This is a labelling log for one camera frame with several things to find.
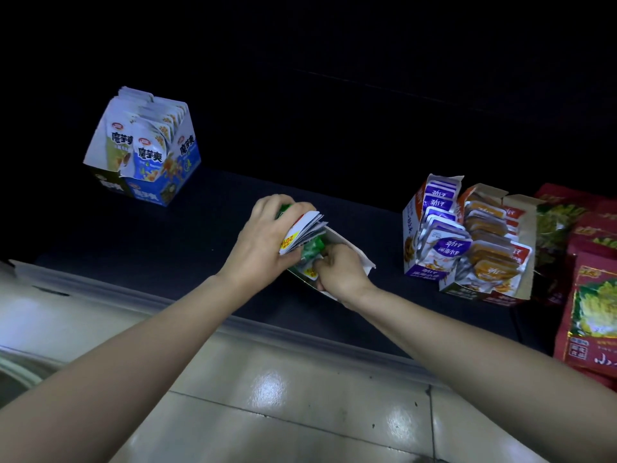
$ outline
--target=person's left hand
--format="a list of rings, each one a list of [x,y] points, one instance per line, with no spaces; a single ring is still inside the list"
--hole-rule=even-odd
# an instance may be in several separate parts
[[[275,219],[284,204],[292,205]],[[287,195],[271,195],[258,200],[217,276],[230,281],[244,294],[257,294],[300,261],[302,248],[285,255],[279,255],[278,251],[291,226],[304,213],[314,209],[311,203],[296,203]]]

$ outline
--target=green plastic wrapper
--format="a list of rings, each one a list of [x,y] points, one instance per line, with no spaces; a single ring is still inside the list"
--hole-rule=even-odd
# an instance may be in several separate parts
[[[290,206],[291,205],[281,206],[281,209],[278,211],[278,214],[276,215],[276,219],[280,218],[281,214],[283,214],[287,210],[287,208],[289,208]],[[321,236],[317,236],[313,240],[306,242],[302,246],[302,257],[300,258],[300,262],[298,264],[303,265],[311,261],[313,258],[318,256],[324,248],[326,248],[326,246],[321,240]]]

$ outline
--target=cardboard box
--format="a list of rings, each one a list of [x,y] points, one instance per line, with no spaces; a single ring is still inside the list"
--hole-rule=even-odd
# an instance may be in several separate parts
[[[519,242],[535,249],[536,247],[536,207],[542,203],[542,200],[532,198],[526,195],[508,195],[508,192],[499,188],[488,185],[477,184],[466,190],[459,198],[460,207],[464,207],[465,200],[472,191],[477,191],[483,195],[487,195],[497,199],[504,206],[517,208],[525,211],[519,219]],[[482,300],[505,307],[511,307],[516,304],[528,301],[531,298],[531,287],[534,278],[534,258],[535,252],[529,257],[525,271],[521,277],[520,284],[514,295],[505,295],[495,289],[490,293],[480,293],[459,285],[455,281],[455,271],[439,280],[439,290],[462,297],[464,299]]]
[[[366,273],[366,276],[368,276],[368,273],[371,271],[371,269],[375,268],[375,264],[371,260],[368,259],[368,257],[364,254],[364,252],[360,250],[358,247],[356,247],[355,245],[353,245],[350,241],[345,239],[343,236],[335,232],[330,227],[326,226],[325,230],[326,230],[326,233],[321,235],[321,240],[323,240],[324,244],[326,245],[345,244],[346,246],[350,247],[354,252],[356,252],[360,256],[360,262],[362,263],[362,268],[364,268],[364,272]],[[288,271],[292,273],[293,275],[297,276],[298,278],[300,278],[301,280],[303,280],[306,284],[311,286],[313,289],[318,290],[315,287],[316,281],[312,281],[308,279],[306,276],[301,275],[300,273],[297,272],[296,269],[294,269],[294,267],[291,267]],[[328,297],[330,297],[331,299],[334,299],[335,301],[338,300],[335,296],[333,296],[332,294],[326,291],[320,291],[320,293],[327,295]]]
[[[423,203],[426,182],[429,181],[431,177],[434,177],[434,175],[429,174],[428,178],[403,210],[403,272],[406,276],[438,281],[443,279],[448,272],[431,269],[422,262],[418,262],[416,257],[420,222],[424,213]],[[462,176],[452,178],[458,181],[463,179]]]
[[[116,193],[167,206],[201,163],[190,112],[184,116],[174,136],[171,151],[164,161],[164,171],[153,181],[133,178],[132,137],[127,139],[121,130],[119,137],[115,142],[106,136],[103,115],[83,160],[101,185]]]

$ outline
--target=person's right arm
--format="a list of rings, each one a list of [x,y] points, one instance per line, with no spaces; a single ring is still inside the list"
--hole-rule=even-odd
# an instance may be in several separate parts
[[[328,247],[314,266],[322,287],[545,459],[614,461],[613,391],[522,344],[378,289],[344,245]]]

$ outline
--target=floor tile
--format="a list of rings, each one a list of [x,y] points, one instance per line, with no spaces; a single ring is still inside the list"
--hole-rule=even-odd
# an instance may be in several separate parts
[[[145,313],[20,284],[0,271],[0,345],[70,362],[148,318]]]
[[[435,457],[449,463],[546,463],[466,400],[434,388]]]
[[[112,463],[432,461],[196,398],[168,393]]]
[[[391,448],[433,454],[428,385],[344,360],[214,335],[173,391]]]

